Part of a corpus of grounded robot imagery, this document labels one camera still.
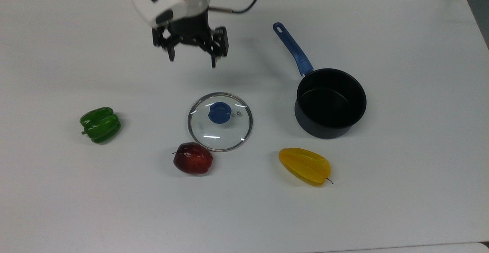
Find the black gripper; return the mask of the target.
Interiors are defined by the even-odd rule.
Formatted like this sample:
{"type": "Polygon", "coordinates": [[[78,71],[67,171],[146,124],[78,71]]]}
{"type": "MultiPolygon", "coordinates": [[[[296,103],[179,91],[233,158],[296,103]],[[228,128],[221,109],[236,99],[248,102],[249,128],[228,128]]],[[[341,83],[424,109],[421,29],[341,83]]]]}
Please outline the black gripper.
{"type": "Polygon", "coordinates": [[[152,42],[155,47],[161,47],[166,51],[172,62],[176,56],[175,46],[179,43],[193,46],[207,45],[212,68],[216,67],[219,58],[227,56],[229,49],[226,27],[219,26],[211,29],[208,10],[164,26],[152,27],[152,42]]]}

